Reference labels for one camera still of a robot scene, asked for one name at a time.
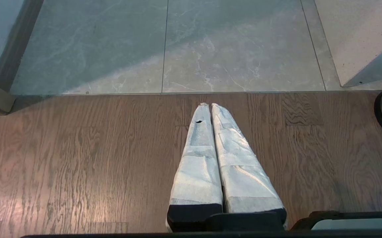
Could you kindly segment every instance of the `marble floor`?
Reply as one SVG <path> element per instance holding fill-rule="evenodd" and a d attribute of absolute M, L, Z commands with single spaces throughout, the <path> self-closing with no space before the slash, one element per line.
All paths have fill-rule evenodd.
<path fill-rule="evenodd" d="M 341 88 L 314 0 L 45 0 L 14 95 Z"/>

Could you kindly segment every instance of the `marble tile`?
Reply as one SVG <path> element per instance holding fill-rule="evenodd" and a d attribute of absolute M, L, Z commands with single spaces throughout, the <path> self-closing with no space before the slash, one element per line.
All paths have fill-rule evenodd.
<path fill-rule="evenodd" d="M 307 24 L 313 40 L 313 46 L 319 61 L 320 71 L 327 91 L 382 90 L 382 80 L 354 87 L 341 87 L 338 74 L 327 45 L 326 36 L 314 0 L 301 0 Z"/>
<path fill-rule="evenodd" d="M 324 90 L 295 0 L 170 0 L 163 76 L 163 92 Z"/>
<path fill-rule="evenodd" d="M 160 93 L 167 0 L 45 0 L 15 95 Z"/>

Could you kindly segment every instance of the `white wrapping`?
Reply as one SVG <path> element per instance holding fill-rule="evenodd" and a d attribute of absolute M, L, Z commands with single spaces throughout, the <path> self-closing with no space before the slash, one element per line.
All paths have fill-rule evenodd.
<path fill-rule="evenodd" d="M 283 208 L 269 177 L 229 111 L 213 103 L 212 117 L 225 211 L 251 213 Z"/>
<path fill-rule="evenodd" d="M 209 106 L 194 112 L 172 186 L 170 205 L 222 205 L 223 194 Z"/>

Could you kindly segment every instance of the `wooden floor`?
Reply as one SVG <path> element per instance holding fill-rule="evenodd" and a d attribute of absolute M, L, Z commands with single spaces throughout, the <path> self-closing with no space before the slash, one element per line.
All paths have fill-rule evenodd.
<path fill-rule="evenodd" d="M 382 211 L 378 92 L 27 98 L 0 117 L 0 237 L 165 232 L 193 111 L 234 116 L 289 214 Z"/>

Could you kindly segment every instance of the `tile grout line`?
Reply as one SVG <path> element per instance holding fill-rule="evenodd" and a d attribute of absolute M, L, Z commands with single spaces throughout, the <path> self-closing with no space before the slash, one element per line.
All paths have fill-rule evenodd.
<path fill-rule="evenodd" d="M 324 84 L 323 74 L 322 74 L 322 70 L 320 69 L 318 54 L 316 53 L 315 44 L 313 43 L 312 33 L 311 33 L 310 27 L 309 27 L 309 22 L 307 21 L 306 12 L 304 11 L 303 2 L 301 0 L 300 0 L 300 3 L 301 3 L 301 9 L 303 9 L 304 19 L 306 20 L 307 30 L 309 30 L 310 40 L 312 41 L 313 51 L 315 52 L 316 62 L 318 63 L 318 68 L 319 68 L 320 76 L 322 77 L 323 88 L 326 91 L 326 85 Z"/>
<path fill-rule="evenodd" d="M 167 18 L 169 13 L 169 0 L 167 0 L 167 9 L 166 9 L 166 26 L 165 26 L 165 48 L 163 51 L 163 69 L 162 69 L 162 88 L 160 93 L 163 93 L 163 81 L 164 81 L 164 64 L 166 60 L 166 41 L 167 41 Z"/>

